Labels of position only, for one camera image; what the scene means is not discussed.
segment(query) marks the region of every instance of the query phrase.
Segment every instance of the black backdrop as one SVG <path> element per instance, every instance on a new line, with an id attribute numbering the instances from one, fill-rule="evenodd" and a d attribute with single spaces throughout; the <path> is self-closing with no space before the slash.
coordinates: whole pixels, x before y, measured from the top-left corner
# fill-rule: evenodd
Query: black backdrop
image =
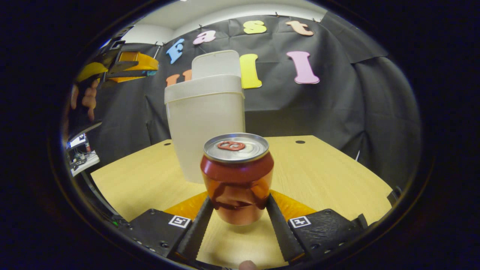
<path id="1" fill-rule="evenodd" d="M 246 21 L 261 20 L 267 31 L 248 35 Z M 307 24 L 313 36 L 286 25 Z M 199 33 L 216 39 L 194 45 Z M 180 38 L 182 56 L 173 64 L 166 51 Z M 158 46 L 126 44 L 153 56 Z M 204 26 L 162 46 L 155 76 L 100 89 L 97 118 L 88 135 L 101 165 L 170 138 L 164 105 L 165 79 L 191 68 L 194 57 L 233 49 L 258 55 L 260 88 L 245 90 L 246 131 L 262 136 L 314 135 L 358 161 L 391 187 L 403 188 L 420 159 L 420 117 L 413 91 L 388 52 L 342 18 L 328 12 L 321 22 L 285 16 L 247 16 Z M 310 53 L 318 84 L 297 84 L 288 51 Z"/>

